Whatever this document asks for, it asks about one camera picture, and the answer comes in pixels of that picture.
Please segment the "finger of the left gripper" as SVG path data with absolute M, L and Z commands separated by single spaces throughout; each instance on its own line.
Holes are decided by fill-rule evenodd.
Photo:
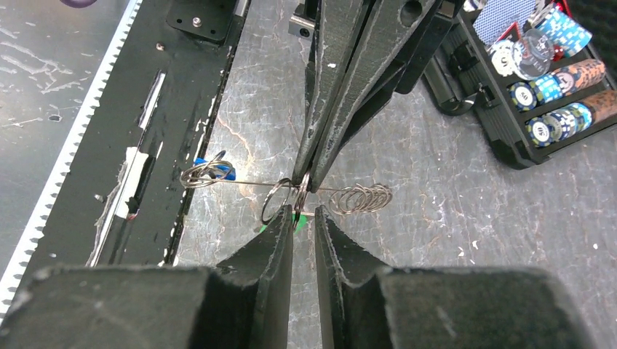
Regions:
M 328 143 L 333 128 L 329 117 L 335 107 L 346 70 L 373 1 L 307 1 L 315 27 L 305 69 L 305 126 L 292 171 L 299 185 L 319 163 L 319 147 Z
M 319 147 L 317 168 L 309 172 L 312 193 L 323 183 L 341 148 L 343 136 L 372 86 L 392 63 L 400 49 L 431 9 L 439 9 L 436 1 L 373 1 L 370 14 L 354 48 L 342 87 L 335 100 L 329 122 L 328 143 Z

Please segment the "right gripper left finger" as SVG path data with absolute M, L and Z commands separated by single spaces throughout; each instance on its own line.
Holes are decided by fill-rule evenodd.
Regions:
M 213 267 L 40 270 L 1 325 L 3 348 L 285 348 L 293 215 Z

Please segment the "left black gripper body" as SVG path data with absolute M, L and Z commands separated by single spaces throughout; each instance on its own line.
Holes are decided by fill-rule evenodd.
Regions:
M 413 90 L 416 83 L 429 64 L 429 60 L 447 36 L 455 22 L 455 16 L 462 8 L 464 1 L 436 1 L 439 9 L 431 9 L 429 15 L 421 21 L 417 30 L 407 43 L 400 49 L 392 63 L 372 86 L 362 101 L 360 108 L 354 114 L 341 145 L 346 145 L 373 117 L 390 101 L 393 93 L 406 95 Z M 311 42 L 309 63 L 305 69 L 305 105 L 308 116 L 309 104 L 312 100 L 315 67 L 313 34 L 317 15 L 318 1 L 300 2 L 289 21 L 289 33 L 308 39 Z

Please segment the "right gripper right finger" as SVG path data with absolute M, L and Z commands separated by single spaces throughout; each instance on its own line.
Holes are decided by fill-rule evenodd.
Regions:
M 314 218 L 324 348 L 594 348 L 560 280 L 529 267 L 395 268 Z

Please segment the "green key tag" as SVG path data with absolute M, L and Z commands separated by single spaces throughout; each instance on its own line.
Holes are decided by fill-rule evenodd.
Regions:
M 309 221 L 309 216 L 300 214 L 297 224 L 295 225 L 293 233 L 298 233 Z M 259 233 L 262 233 L 266 229 L 267 225 L 262 225 L 258 230 Z

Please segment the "blue key tag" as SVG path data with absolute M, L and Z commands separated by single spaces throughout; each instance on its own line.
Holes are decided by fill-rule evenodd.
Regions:
M 209 179 L 224 179 L 232 180 L 236 179 L 236 170 L 231 162 L 224 161 L 222 159 L 214 160 L 211 164 L 202 158 L 197 158 L 194 162 L 196 167 L 199 167 L 197 176 L 205 177 Z

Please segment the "metal key organizer plate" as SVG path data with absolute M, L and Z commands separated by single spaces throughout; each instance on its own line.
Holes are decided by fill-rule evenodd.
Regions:
M 224 156 L 226 152 L 221 151 L 217 153 L 212 159 L 207 160 L 212 164 L 214 160 L 222 159 L 225 161 Z M 252 185 L 268 187 L 269 192 L 264 199 L 263 206 L 260 213 L 260 221 L 263 225 L 268 225 L 273 215 L 266 216 L 266 211 L 272 198 L 281 190 L 286 190 L 284 199 L 280 206 L 287 204 L 292 205 L 293 219 L 297 222 L 299 215 L 303 214 L 303 208 L 306 203 L 306 199 L 310 194 L 309 180 L 310 174 L 306 173 L 299 185 L 294 185 L 290 178 L 284 177 L 277 182 L 249 182 L 235 179 L 209 179 L 205 177 L 197 176 L 199 167 L 194 164 L 192 167 L 183 171 L 180 175 L 180 183 L 186 189 L 206 188 L 208 186 L 217 183 L 233 183 L 237 185 Z M 330 211 L 339 214 L 347 215 L 353 213 L 373 213 L 376 212 L 392 201 L 394 195 L 392 189 L 387 185 L 376 183 L 371 186 L 364 186 L 360 184 L 354 184 L 341 189 L 334 188 L 317 188 L 317 191 L 325 191 L 330 194 L 328 199 L 328 206 Z

